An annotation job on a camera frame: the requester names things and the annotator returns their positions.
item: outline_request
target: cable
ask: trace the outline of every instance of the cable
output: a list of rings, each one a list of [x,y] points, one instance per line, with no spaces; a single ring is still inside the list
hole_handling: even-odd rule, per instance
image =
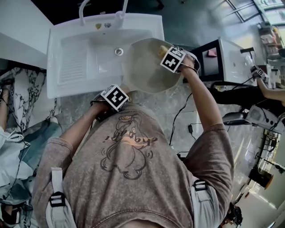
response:
[[[30,210],[24,210],[25,211],[25,219],[24,219],[24,221],[25,221],[25,224],[24,224],[24,227],[25,228],[30,228],[31,227],[31,224],[32,224],[32,222],[31,222],[31,218],[30,218],[30,225],[27,227],[27,212],[29,212],[29,211],[32,211],[33,209],[30,209]]]
[[[280,117],[278,118],[278,121],[269,129],[269,131],[273,131],[275,127],[277,127],[278,123],[282,118],[285,117],[285,113],[281,114]]]
[[[233,87],[231,90],[234,90],[236,87],[239,87],[239,86],[243,85],[244,83],[248,82],[248,81],[251,80],[251,79],[253,79],[253,77],[251,77],[250,79],[246,80],[245,82],[243,82],[243,83],[241,83],[241,84],[239,84],[239,85]]]
[[[196,138],[193,136],[193,133],[191,133],[191,135],[192,135],[192,137],[195,139],[195,141],[196,141]]]
[[[11,108],[9,107],[9,105],[7,104],[6,101],[4,101],[4,103],[6,104],[6,106],[8,107],[8,109],[10,110],[10,112],[11,112],[13,118],[15,119],[16,124],[17,124],[18,127],[20,128],[21,133],[22,133],[22,135],[23,135],[23,129],[22,129],[21,126],[18,124],[17,119],[16,119],[16,117],[15,117],[14,114],[13,114],[14,112],[11,110]],[[23,159],[24,150],[25,150],[25,148],[26,148],[25,146],[28,146],[28,147],[29,147],[29,145],[26,144],[26,142],[25,142],[24,140],[23,140],[23,142],[24,142],[24,148],[23,148],[23,150],[22,150],[22,154],[21,154],[21,158],[20,158],[20,161],[19,161],[19,165],[18,165],[16,177],[15,177],[14,183],[13,183],[12,186],[10,187],[9,191],[7,192],[7,194],[6,194],[6,195],[3,195],[3,199],[4,199],[4,200],[5,200],[5,199],[8,197],[8,195],[10,194],[10,192],[11,192],[12,188],[14,187],[15,182],[16,182],[16,180],[17,180],[17,176],[18,176],[18,174],[19,174],[19,169],[20,169],[20,163],[21,163],[21,161],[22,161],[22,159]]]
[[[261,110],[263,111],[263,114],[264,114],[264,116],[265,116],[266,121],[268,121],[268,122],[269,122],[269,119],[267,119],[267,116],[266,116],[266,114],[265,114],[265,112],[264,112],[263,108],[261,108]]]
[[[189,100],[189,98],[190,98],[191,95],[192,95],[192,93],[190,93],[190,95],[189,95],[189,96],[187,97],[187,99],[186,99],[186,102],[185,102],[184,106],[179,110],[179,112],[178,112],[178,113],[176,114],[176,116],[174,117],[173,124],[172,124],[172,133],[171,133],[169,145],[171,145],[172,137],[173,137],[174,130],[175,130],[175,120],[176,120],[177,116],[179,115],[179,113],[186,107],[187,101]]]

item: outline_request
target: cartoon print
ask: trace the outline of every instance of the cartoon print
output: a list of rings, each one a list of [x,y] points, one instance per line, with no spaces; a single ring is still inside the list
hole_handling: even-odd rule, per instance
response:
[[[102,150],[105,157],[101,160],[101,169],[112,172],[117,168],[129,180],[137,180],[142,175],[147,160],[153,157],[149,146],[157,138],[149,138],[140,130],[141,119],[140,114],[119,117],[114,135],[105,139],[114,141],[114,144]]]

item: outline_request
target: backpack strap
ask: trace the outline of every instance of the backpack strap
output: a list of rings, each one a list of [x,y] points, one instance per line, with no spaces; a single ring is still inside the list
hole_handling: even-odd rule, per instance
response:
[[[205,181],[197,179],[190,187],[194,212],[194,228],[212,228],[220,224],[219,202],[216,191]]]
[[[52,168],[53,194],[45,211],[49,228],[76,228],[71,207],[62,188],[62,169]]]

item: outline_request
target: sink drain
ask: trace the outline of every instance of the sink drain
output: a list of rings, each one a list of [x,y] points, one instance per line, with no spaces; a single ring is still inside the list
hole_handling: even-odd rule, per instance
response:
[[[115,49],[115,55],[121,56],[124,54],[124,50],[121,48]]]

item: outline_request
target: tiled floor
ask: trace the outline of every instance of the tiled floor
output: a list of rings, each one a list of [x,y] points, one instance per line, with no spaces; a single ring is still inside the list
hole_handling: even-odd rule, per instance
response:
[[[244,2],[248,1],[239,0],[239,3],[245,4]],[[163,2],[165,8],[157,11],[154,9],[157,6],[155,0],[130,0],[127,11],[161,14],[165,40],[173,44],[194,48],[223,36],[243,47],[253,45],[259,57],[258,64],[264,62],[256,27],[256,24],[261,21],[259,17],[246,23],[240,23],[236,15],[224,17],[232,9],[223,0],[187,0],[185,4],[181,4],[180,0],[163,0]],[[245,14],[250,16],[255,13],[255,8],[250,10]],[[133,102],[143,104],[155,112],[169,140],[173,119],[190,93],[189,86],[180,81],[175,88],[160,94],[150,95],[136,91],[131,96]],[[89,102],[94,96],[95,94],[83,94],[61,99],[62,114],[58,116],[58,119],[63,130],[88,110]],[[222,115],[239,110],[239,106],[236,105],[219,105],[219,107]],[[198,121],[195,104],[193,98],[190,97],[186,108],[175,122],[172,139],[175,152],[188,151],[193,145],[194,139],[189,134],[187,126]],[[193,130],[195,138],[199,137],[203,131],[199,124],[194,125]],[[247,182],[247,176],[254,164],[254,155],[258,152],[261,143],[262,131],[261,128],[252,126],[232,126],[229,129],[236,167],[233,199],[237,197],[240,187]]]

